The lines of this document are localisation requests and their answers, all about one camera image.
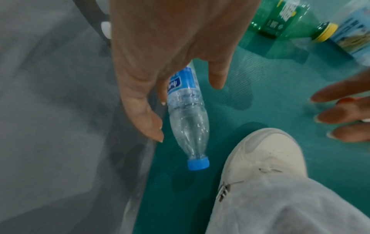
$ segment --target pants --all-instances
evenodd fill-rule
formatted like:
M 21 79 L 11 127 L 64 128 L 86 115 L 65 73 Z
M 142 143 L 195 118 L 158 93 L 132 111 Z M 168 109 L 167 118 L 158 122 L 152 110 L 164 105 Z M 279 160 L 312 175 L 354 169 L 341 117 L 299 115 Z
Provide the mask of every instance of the pants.
M 224 233 L 370 234 L 370 219 L 316 181 L 273 173 L 230 186 L 206 231 Z

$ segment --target green label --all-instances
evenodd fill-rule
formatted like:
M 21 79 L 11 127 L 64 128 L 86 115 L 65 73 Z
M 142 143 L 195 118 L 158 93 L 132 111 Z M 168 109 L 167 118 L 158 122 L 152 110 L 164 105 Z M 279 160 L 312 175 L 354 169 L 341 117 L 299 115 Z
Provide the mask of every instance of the green label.
M 280 0 L 261 27 L 261 31 L 275 37 L 280 36 L 300 10 L 299 2 L 300 0 Z

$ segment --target yellow bottle cap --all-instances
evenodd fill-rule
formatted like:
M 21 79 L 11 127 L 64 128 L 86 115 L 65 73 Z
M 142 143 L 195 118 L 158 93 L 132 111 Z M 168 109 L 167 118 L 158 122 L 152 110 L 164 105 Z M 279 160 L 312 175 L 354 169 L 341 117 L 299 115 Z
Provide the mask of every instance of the yellow bottle cap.
M 326 29 L 315 39 L 317 42 L 326 41 L 338 29 L 338 24 L 329 23 Z

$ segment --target green plastic bottle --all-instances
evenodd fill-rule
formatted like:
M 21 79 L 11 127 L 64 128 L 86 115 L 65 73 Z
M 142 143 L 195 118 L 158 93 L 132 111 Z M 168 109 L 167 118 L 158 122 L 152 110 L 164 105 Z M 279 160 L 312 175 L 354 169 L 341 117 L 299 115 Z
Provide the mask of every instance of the green plastic bottle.
M 270 38 L 310 37 L 323 42 L 337 30 L 338 25 L 320 22 L 308 4 L 300 0 L 263 0 L 248 30 Z

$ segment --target clear plastic water bottle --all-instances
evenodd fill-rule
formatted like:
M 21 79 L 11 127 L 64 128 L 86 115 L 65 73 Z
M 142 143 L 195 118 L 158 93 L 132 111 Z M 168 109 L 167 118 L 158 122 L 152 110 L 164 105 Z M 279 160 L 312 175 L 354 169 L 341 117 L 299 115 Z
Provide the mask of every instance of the clear plastic water bottle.
M 167 92 L 171 128 L 177 143 L 188 155 L 189 170 L 209 167 L 205 155 L 209 137 L 208 114 L 193 62 L 171 77 Z

